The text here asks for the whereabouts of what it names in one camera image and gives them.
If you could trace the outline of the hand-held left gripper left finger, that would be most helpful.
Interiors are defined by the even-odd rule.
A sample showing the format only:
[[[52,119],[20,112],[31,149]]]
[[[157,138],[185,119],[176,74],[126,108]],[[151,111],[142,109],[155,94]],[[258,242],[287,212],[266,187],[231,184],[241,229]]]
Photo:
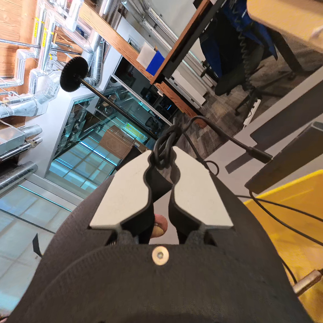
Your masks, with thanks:
[[[152,158],[153,151],[145,151],[117,171],[90,221],[90,229],[151,236],[155,223],[148,181]]]

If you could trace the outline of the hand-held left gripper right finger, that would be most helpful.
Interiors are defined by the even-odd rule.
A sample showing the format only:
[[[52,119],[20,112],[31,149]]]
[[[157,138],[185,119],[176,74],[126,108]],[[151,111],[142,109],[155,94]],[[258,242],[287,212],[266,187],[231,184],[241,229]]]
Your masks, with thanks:
[[[170,153],[169,220],[177,232],[188,236],[199,229],[229,229],[233,222],[216,188],[212,173],[179,147]]]

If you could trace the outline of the grey usb hub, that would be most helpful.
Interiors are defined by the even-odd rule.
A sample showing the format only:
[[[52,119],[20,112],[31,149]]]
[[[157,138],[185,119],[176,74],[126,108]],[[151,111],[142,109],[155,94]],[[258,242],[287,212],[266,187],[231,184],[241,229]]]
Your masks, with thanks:
[[[260,194],[323,153],[323,123],[312,122],[245,184]]]

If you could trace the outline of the yellow plastic bin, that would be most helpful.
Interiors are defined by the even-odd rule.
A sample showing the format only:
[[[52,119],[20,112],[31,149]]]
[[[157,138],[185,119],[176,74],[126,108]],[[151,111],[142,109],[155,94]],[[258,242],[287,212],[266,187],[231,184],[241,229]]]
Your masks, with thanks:
[[[318,170],[258,196],[259,199],[285,205],[323,218],[323,171]],[[322,221],[302,213],[269,204],[260,203],[279,220],[298,231],[323,242]],[[300,281],[313,270],[323,268],[322,246],[284,227],[262,210],[252,199],[244,204],[263,226],[278,254],[285,261],[295,279]],[[299,297],[314,322],[323,322],[322,279]]]

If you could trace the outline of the cardboard box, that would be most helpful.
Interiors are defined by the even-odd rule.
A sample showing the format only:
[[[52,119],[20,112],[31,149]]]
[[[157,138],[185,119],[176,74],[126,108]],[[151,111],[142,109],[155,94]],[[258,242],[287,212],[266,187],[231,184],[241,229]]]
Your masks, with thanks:
[[[124,159],[133,146],[134,139],[113,125],[103,135],[99,145],[119,159]]]

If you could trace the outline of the white power strip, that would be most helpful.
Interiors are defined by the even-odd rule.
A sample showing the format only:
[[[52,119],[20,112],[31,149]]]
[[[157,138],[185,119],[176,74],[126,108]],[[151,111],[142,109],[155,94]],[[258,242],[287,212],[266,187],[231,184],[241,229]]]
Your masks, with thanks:
[[[250,109],[250,111],[248,113],[247,118],[243,122],[243,125],[244,125],[243,128],[247,127],[250,124],[250,122],[252,121],[252,119],[253,119],[253,117],[254,117],[254,115],[255,115],[255,113],[256,113],[259,105],[260,105],[260,103],[261,103],[261,99],[257,99],[255,101],[255,103],[253,104],[252,108]]]

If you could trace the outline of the blue draped office chair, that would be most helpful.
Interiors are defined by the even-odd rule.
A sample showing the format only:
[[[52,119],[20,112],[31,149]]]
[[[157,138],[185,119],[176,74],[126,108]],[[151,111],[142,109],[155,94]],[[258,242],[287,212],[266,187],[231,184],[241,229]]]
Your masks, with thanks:
[[[270,56],[277,59],[268,29],[250,18],[247,1],[224,1],[199,41],[217,96],[239,85],[244,91],[252,90],[250,77],[261,61]]]

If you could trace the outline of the blue box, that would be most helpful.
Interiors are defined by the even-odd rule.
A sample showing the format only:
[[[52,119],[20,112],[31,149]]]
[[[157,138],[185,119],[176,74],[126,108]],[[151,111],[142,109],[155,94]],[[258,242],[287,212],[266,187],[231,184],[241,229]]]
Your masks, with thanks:
[[[156,51],[154,57],[152,58],[151,62],[146,68],[146,71],[151,74],[152,76],[155,76],[155,74],[158,72],[159,68],[163,64],[165,58],[161,54],[160,51]]]

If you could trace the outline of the white storage box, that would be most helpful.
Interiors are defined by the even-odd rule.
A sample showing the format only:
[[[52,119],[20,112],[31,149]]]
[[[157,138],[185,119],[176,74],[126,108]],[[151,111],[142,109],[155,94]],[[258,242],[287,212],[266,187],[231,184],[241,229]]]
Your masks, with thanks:
[[[146,70],[153,60],[155,54],[155,49],[149,43],[144,42],[136,61]]]

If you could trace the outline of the wooden topped desk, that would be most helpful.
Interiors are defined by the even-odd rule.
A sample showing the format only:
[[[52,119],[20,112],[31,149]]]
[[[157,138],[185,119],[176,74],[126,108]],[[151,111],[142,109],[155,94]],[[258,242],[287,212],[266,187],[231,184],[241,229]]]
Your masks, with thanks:
[[[170,76],[172,76],[173,72],[188,54],[191,47],[194,45],[200,34],[204,31],[208,23],[224,2],[224,0],[201,1],[199,7],[196,9],[196,12],[188,22],[187,26],[184,28],[175,45],[168,53],[156,74],[151,79],[151,84],[160,84],[164,79],[168,79]]]

